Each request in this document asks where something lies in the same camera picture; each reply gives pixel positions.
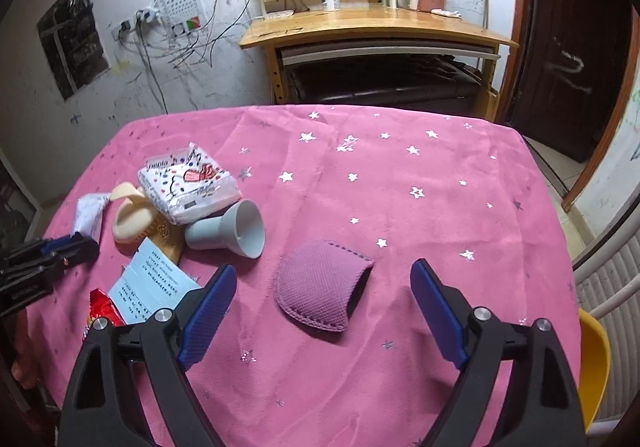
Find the person's hand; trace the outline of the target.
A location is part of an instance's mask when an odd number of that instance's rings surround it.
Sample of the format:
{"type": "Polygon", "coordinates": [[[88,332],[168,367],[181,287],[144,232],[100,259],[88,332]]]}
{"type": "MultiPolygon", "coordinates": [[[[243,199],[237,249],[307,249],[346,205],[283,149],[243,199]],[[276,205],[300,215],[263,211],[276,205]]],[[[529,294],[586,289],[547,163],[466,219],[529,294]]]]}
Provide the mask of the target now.
{"type": "Polygon", "coordinates": [[[11,368],[13,378],[24,389],[33,389],[38,383],[40,369],[32,339],[28,334],[28,319],[24,309],[15,315],[13,347],[15,349],[15,359],[11,368]]]}

